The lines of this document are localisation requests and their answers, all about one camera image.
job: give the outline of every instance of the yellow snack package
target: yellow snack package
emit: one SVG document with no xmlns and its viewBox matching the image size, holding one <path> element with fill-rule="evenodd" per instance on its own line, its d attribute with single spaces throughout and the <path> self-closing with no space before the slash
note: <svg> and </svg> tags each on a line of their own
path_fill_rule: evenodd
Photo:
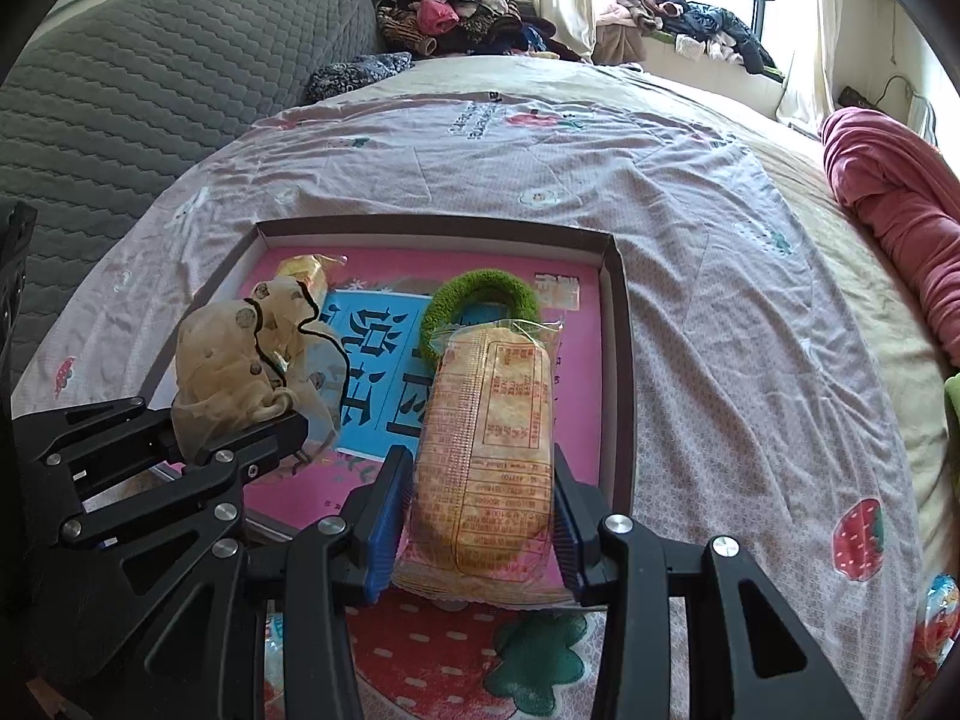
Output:
<svg viewBox="0 0 960 720">
<path fill-rule="evenodd" d="M 340 257 L 323 254 L 301 254 L 283 260 L 277 266 L 277 276 L 292 276 L 306 284 L 307 291 L 318 306 L 323 305 L 328 291 L 329 278 L 347 261 Z"/>
<path fill-rule="evenodd" d="M 407 543 L 392 579 L 435 598 L 525 604 L 548 561 L 557 330 L 450 334 L 426 407 Z"/>
</svg>

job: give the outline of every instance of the electrical cable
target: electrical cable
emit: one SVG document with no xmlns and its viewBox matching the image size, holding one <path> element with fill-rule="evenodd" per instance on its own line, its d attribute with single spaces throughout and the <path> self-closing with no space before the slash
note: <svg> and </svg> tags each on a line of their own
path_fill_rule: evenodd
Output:
<svg viewBox="0 0 960 720">
<path fill-rule="evenodd" d="M 889 79 L 887 79 L 886 86 L 883 87 L 883 94 L 880 95 L 880 98 L 876 103 L 874 103 L 875 108 L 877 108 L 877 110 L 880 109 L 880 103 L 882 103 L 882 101 L 886 98 L 887 93 L 890 91 L 890 84 L 898 79 L 904 81 L 906 92 L 911 95 L 911 98 L 914 100 L 920 100 L 923 105 L 926 106 L 926 112 L 930 117 L 930 136 L 933 138 L 932 145 L 939 148 L 939 143 L 937 141 L 937 112 L 933 107 L 933 103 L 930 103 L 928 98 L 917 94 L 917 88 L 913 85 L 912 81 L 908 77 L 902 76 L 900 73 L 894 73 L 892 76 L 890 76 Z"/>
</svg>

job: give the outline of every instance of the pink bedsheet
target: pink bedsheet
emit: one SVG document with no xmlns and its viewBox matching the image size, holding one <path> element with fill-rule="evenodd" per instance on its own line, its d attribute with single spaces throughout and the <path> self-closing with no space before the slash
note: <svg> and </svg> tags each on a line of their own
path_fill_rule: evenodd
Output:
<svg viewBox="0 0 960 720">
<path fill-rule="evenodd" d="M 821 134 L 837 200 L 871 228 L 960 365 L 960 181 L 933 146 L 878 111 L 839 110 Z"/>
</svg>

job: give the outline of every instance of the pile of clothes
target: pile of clothes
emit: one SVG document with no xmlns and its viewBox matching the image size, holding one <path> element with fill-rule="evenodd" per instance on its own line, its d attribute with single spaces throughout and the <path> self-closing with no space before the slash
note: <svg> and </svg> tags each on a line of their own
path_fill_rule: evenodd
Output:
<svg viewBox="0 0 960 720">
<path fill-rule="evenodd" d="M 743 65 L 747 73 L 782 80 L 757 35 L 727 9 L 686 0 L 616 0 L 616 7 L 641 34 L 662 31 L 676 35 L 677 53 L 689 59 L 707 55 Z"/>
<path fill-rule="evenodd" d="M 380 0 L 376 20 L 391 50 L 414 56 L 526 55 L 579 62 L 549 20 L 514 0 Z"/>
</svg>

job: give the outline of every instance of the green hair tie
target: green hair tie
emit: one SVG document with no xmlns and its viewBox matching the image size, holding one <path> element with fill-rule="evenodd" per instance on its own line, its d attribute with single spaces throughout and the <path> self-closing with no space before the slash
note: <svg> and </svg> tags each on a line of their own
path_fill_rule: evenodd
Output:
<svg viewBox="0 0 960 720">
<path fill-rule="evenodd" d="M 421 322 L 421 357 L 429 367 L 437 367 L 440 356 L 431 341 L 440 327 L 453 324 L 473 303 L 501 303 L 507 307 L 507 319 L 539 322 L 536 293 L 517 276 L 493 268 L 469 271 L 446 282 L 433 295 Z"/>
</svg>

